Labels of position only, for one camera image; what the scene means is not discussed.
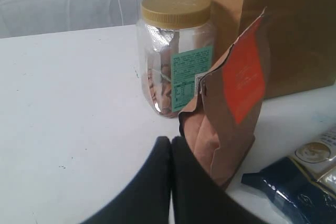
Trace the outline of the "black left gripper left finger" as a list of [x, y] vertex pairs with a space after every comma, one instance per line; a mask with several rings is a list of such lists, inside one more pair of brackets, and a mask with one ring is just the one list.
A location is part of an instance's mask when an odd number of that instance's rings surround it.
[[171, 142], [160, 136], [135, 177], [84, 223], [169, 223]]

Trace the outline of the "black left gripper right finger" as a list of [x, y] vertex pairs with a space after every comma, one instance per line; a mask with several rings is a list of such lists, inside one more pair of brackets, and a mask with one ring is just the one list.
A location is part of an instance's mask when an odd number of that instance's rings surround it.
[[201, 167], [185, 138], [172, 139], [171, 148], [175, 223], [291, 222], [264, 193], [241, 184], [224, 191]]

